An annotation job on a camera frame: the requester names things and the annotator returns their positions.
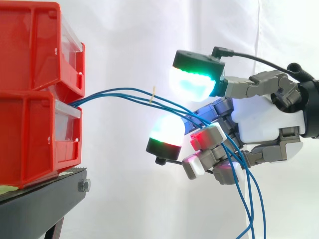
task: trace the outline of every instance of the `white wall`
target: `white wall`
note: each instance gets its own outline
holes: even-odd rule
[[[136,87],[187,104],[168,87],[177,49],[215,45],[255,54],[258,1],[60,0],[86,44],[86,95]],[[253,62],[227,59],[226,74],[248,77]],[[81,166],[92,188],[64,220],[62,239],[235,238],[246,227],[236,187],[211,175],[189,181],[181,167],[154,163],[149,132],[164,113],[122,99],[83,106]],[[192,150],[185,138],[181,158]]]
[[[298,62],[318,79],[319,4],[312,0],[261,3],[257,55],[283,67]],[[269,69],[257,64],[256,72]],[[268,238],[318,238],[319,141],[303,139],[303,142],[303,149],[290,162],[252,169],[265,201]],[[259,209],[257,194],[255,202],[255,208]],[[261,211],[255,214],[256,238],[262,238]]]

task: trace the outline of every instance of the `red storage bin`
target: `red storage bin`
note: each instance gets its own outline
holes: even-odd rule
[[[0,0],[0,91],[84,96],[84,45],[55,2]]]
[[[82,112],[50,92],[0,92],[0,185],[23,188],[81,162]]]

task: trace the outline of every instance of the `yellow tape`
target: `yellow tape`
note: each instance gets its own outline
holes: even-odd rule
[[[153,86],[153,94],[152,94],[152,97],[150,98],[150,104],[152,103],[152,100],[154,99],[154,95],[155,95],[155,86]]]

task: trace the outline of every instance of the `robotic hand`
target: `robotic hand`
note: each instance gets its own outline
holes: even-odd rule
[[[277,70],[261,72],[249,79],[222,77],[222,56],[251,58]],[[209,96],[221,97],[194,112],[212,123],[190,136],[196,153],[182,161],[189,179],[195,179],[212,168],[220,184],[235,184],[231,165],[221,143],[235,154],[238,155],[238,152],[225,134],[240,149],[245,144],[258,144],[251,151],[241,151],[248,167],[265,162],[287,161],[302,148],[300,136],[319,137],[319,82],[297,63],[290,64],[286,70],[253,56],[215,47],[211,56],[177,51],[173,67],[175,70],[191,72],[193,76],[209,76],[214,82]],[[299,83],[291,81],[288,75]],[[179,83],[184,81],[185,78],[181,78]],[[204,92],[200,90],[198,82],[187,82],[186,85],[188,89],[199,88],[200,92]],[[187,117],[203,126],[198,118]],[[183,121],[185,135],[198,129],[192,122],[186,119]],[[158,157],[157,163],[163,164],[163,161]],[[235,158],[233,165],[237,179],[244,178],[242,168]]]

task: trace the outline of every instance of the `green led light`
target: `green led light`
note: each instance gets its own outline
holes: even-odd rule
[[[181,98],[195,102],[207,99],[216,84],[207,75],[186,72],[175,67],[171,69],[169,83]]]
[[[150,138],[168,144],[181,146],[185,134],[183,120],[175,115],[161,117],[151,131]]]

